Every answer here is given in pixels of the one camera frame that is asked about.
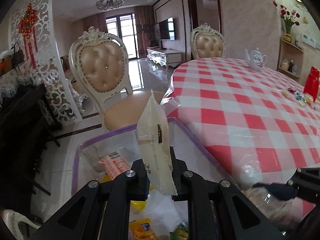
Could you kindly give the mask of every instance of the round dining table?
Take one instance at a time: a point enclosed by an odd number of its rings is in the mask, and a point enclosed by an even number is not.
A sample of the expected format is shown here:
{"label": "round dining table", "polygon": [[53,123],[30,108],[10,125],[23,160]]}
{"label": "round dining table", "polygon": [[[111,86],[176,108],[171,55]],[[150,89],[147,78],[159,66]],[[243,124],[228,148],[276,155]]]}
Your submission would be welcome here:
{"label": "round dining table", "polygon": [[[286,183],[297,168],[320,166],[320,112],[281,94],[289,87],[303,91],[300,84],[260,69],[239,59],[191,60],[174,71],[161,102],[167,116],[182,121],[241,189]],[[298,219],[313,208],[298,198],[292,205]]]}

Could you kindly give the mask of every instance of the television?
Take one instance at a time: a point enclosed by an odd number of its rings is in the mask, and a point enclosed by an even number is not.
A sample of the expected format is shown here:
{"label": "television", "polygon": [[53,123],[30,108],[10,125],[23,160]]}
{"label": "television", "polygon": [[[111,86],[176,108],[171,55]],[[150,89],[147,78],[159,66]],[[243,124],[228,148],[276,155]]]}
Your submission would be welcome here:
{"label": "television", "polygon": [[175,40],[173,18],[166,19],[156,24],[156,30],[161,41]]}

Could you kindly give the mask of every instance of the red tassel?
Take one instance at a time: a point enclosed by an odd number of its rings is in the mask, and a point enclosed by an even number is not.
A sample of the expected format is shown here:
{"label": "red tassel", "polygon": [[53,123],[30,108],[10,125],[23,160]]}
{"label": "red tassel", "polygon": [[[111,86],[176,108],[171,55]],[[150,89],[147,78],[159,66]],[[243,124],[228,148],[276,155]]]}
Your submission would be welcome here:
{"label": "red tassel", "polygon": [[36,52],[38,52],[37,41],[36,41],[36,31],[35,31],[34,27],[33,27],[33,41],[34,41],[34,44],[35,44]]}
{"label": "red tassel", "polygon": [[29,60],[29,54],[28,54],[28,48],[27,48],[27,42],[26,42],[26,36],[25,35],[23,35],[23,43],[24,43],[24,50],[26,52],[27,60]]}
{"label": "red tassel", "polygon": [[31,66],[33,68],[36,68],[36,62],[35,62],[35,58],[33,57],[31,42],[28,42],[28,46],[29,46],[29,52],[30,52],[30,58],[31,58]]}

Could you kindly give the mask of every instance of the white tv cabinet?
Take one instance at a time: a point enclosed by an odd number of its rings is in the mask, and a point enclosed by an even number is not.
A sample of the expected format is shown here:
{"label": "white tv cabinet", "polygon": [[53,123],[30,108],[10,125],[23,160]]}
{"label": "white tv cabinet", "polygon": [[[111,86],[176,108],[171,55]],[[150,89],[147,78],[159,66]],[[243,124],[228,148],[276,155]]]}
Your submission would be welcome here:
{"label": "white tv cabinet", "polygon": [[148,59],[154,63],[159,63],[161,66],[176,67],[182,60],[182,52],[172,49],[147,49]]}

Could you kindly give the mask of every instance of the white plastic chair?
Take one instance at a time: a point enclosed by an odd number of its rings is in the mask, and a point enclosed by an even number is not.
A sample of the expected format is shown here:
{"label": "white plastic chair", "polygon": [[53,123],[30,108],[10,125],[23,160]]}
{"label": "white plastic chair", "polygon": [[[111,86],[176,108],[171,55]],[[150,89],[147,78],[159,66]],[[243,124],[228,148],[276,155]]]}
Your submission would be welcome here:
{"label": "white plastic chair", "polygon": [[18,226],[19,222],[24,222],[35,229],[38,229],[40,227],[31,222],[27,217],[10,209],[1,210],[0,216],[17,240],[24,240],[24,237]]}

